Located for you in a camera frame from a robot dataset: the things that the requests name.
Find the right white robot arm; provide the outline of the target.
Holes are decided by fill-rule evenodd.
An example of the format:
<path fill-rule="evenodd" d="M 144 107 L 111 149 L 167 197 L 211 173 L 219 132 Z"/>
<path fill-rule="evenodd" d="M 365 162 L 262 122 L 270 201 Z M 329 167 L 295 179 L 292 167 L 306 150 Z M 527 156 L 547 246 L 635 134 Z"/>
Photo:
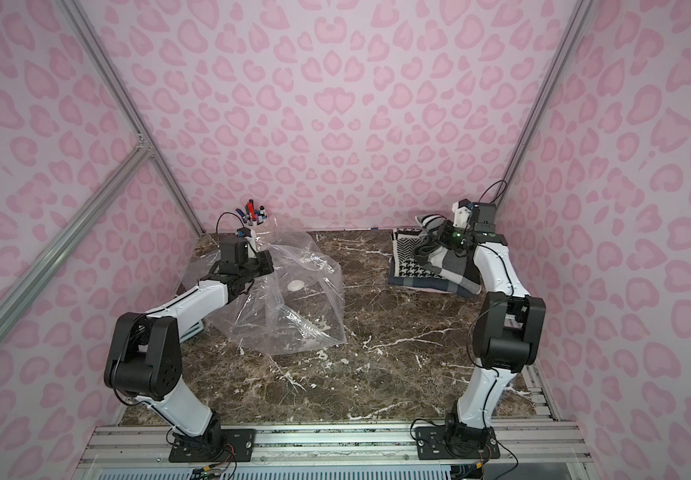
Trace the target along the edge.
<path fill-rule="evenodd" d="M 459 452 L 497 444 L 493 411 L 505 387 L 535 363 L 545 320 L 545 302 L 519 281 L 507 240 L 495 232 L 495 211 L 491 203 L 461 200 L 453 206 L 453 226 L 443 228 L 441 235 L 454 254 L 463 254 L 479 272 L 485 292 L 469 334 L 475 371 L 445 426 L 447 445 Z"/>

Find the black white houndstooth knit blanket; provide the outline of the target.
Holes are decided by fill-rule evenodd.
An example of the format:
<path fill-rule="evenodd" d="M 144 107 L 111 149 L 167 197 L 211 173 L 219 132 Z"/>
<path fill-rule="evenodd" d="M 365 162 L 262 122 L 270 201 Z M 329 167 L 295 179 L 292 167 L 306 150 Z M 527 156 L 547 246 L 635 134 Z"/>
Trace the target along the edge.
<path fill-rule="evenodd" d="M 415 228 L 393 229 L 393 262 L 391 262 L 391 276 L 394 278 L 433 278 L 441 276 L 433 274 L 415 261 L 415 248 L 423 243 L 423 230 Z"/>

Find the navy plaid blanket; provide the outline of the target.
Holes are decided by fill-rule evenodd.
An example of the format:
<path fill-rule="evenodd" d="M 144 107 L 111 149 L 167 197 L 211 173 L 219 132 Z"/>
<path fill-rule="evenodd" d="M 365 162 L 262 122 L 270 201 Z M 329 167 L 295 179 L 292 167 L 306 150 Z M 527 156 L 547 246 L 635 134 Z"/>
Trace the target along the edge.
<path fill-rule="evenodd" d="M 387 283 L 393 286 L 411 288 L 414 290 L 423 290 L 431 292 L 439 292 L 445 294 L 455 294 L 462 298 L 473 298 L 475 293 L 454 284 L 453 282 L 441 277 L 441 279 L 433 278 L 394 278 L 391 276 L 391 264 L 389 264 L 389 274 L 387 274 Z"/>

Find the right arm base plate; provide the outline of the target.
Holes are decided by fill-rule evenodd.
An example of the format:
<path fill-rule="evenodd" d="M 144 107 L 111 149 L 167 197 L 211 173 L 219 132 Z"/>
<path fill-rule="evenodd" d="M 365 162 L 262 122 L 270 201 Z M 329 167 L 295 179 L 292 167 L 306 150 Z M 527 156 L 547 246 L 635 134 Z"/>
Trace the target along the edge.
<path fill-rule="evenodd" d="M 471 460 L 487 463 L 501 458 L 493 428 L 471 428 L 459 423 L 411 425 L 419 460 Z"/>

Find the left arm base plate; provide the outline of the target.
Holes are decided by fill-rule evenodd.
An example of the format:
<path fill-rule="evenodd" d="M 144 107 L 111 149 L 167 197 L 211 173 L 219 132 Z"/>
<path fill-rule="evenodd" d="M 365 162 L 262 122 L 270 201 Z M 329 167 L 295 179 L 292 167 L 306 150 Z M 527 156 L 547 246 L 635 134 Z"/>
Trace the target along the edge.
<path fill-rule="evenodd" d="M 235 462 L 249 462 L 255 444 L 255 429 L 223 429 L 216 437 L 213 430 L 191 437 L 174 434 L 169 463 L 219 463 L 230 458 Z"/>

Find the clear plastic vacuum bag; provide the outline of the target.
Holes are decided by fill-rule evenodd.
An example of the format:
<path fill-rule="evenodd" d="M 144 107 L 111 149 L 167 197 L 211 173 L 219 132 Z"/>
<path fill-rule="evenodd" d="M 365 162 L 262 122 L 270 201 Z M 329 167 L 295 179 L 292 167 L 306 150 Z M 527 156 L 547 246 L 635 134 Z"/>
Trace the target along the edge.
<path fill-rule="evenodd" d="M 339 264 L 284 218 L 270 218 L 254 231 L 257 248 L 270 252 L 274 271 L 200 320 L 204 330 L 214 327 L 238 347 L 270 356 L 347 342 Z"/>

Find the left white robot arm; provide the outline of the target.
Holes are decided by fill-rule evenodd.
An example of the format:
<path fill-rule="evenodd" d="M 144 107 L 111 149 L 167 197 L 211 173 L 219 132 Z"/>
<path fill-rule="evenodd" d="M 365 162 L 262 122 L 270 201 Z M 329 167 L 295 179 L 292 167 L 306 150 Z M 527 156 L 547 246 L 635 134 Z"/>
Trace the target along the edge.
<path fill-rule="evenodd" d="M 180 344 L 206 316 L 247 294 L 257 278 L 272 272 L 270 253 L 256 249 L 250 229 L 223 239 L 218 260 L 193 288 L 147 312 L 128 312 L 117 319 L 105 385 L 156 412 L 177 440 L 221 448 L 218 414 L 198 400 L 182 378 Z"/>

